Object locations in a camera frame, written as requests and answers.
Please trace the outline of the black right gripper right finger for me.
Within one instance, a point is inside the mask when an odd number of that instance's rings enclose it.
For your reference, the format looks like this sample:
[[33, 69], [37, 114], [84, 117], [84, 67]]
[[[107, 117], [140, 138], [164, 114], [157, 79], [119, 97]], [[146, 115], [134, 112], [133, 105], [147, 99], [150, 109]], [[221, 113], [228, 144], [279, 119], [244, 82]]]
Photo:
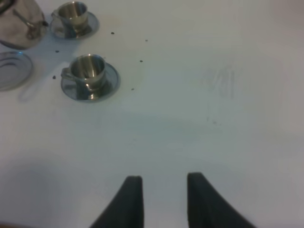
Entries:
[[187, 175], [187, 214], [190, 228], [253, 228], [200, 172]]

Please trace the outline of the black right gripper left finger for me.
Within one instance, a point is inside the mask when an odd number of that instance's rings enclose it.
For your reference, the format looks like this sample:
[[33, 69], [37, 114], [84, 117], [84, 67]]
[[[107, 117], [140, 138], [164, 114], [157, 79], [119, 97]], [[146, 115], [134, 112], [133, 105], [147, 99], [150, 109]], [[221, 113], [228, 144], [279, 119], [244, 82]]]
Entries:
[[128, 176], [92, 228], [143, 228], [143, 182], [140, 176]]

